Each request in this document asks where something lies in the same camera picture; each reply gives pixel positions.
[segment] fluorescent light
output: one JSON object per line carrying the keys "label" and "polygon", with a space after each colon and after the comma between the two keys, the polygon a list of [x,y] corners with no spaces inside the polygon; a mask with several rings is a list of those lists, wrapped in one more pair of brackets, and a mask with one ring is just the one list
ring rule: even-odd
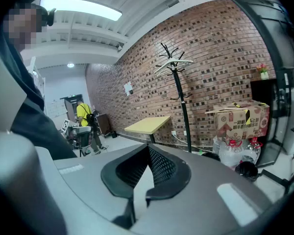
{"label": "fluorescent light", "polygon": [[40,0],[40,6],[47,11],[57,10],[84,12],[117,21],[122,16],[121,11],[105,5],[85,0]]}

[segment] white cable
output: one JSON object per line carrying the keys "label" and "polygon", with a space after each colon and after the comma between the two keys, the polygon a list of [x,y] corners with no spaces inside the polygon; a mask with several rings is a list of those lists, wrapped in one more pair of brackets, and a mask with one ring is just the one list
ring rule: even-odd
{"label": "white cable", "polygon": [[[172,136],[174,136],[177,140],[179,140],[179,141],[181,141],[181,142],[187,144],[187,142],[182,141],[182,140],[179,139],[176,135],[173,135],[173,134],[172,134]],[[191,147],[194,147],[194,148],[200,149],[200,150],[202,150],[202,151],[208,151],[208,150],[204,150],[204,149],[201,149],[201,148],[196,147],[196,146],[193,146],[193,145],[191,145]]]}

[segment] ceiling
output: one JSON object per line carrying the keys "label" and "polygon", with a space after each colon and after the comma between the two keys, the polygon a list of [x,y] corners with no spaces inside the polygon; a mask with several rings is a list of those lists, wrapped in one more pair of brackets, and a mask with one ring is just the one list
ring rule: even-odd
{"label": "ceiling", "polygon": [[37,33],[21,52],[25,65],[36,56],[37,68],[67,63],[115,63],[127,49],[166,18],[202,0],[91,0],[122,11],[118,21],[56,11],[54,24]]}

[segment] black mesh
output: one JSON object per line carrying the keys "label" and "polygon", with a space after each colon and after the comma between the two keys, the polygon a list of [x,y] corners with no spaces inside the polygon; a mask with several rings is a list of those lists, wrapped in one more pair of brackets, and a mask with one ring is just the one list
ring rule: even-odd
{"label": "black mesh", "polygon": [[152,172],[155,186],[169,180],[176,173],[173,161],[147,147],[118,165],[116,173],[123,182],[135,188],[147,165]]}
{"label": "black mesh", "polygon": [[132,199],[133,190],[147,165],[155,185],[146,193],[147,202],[172,198],[191,178],[191,170],[182,159],[152,144],[143,144],[110,161],[103,167],[101,178],[114,196]]}
{"label": "black mesh", "polygon": [[132,188],[135,188],[147,167],[148,151],[136,153],[134,156],[119,164],[116,168],[117,176]]}
{"label": "black mesh", "polygon": [[150,147],[148,166],[152,172],[155,186],[169,180],[176,173],[175,164]]}

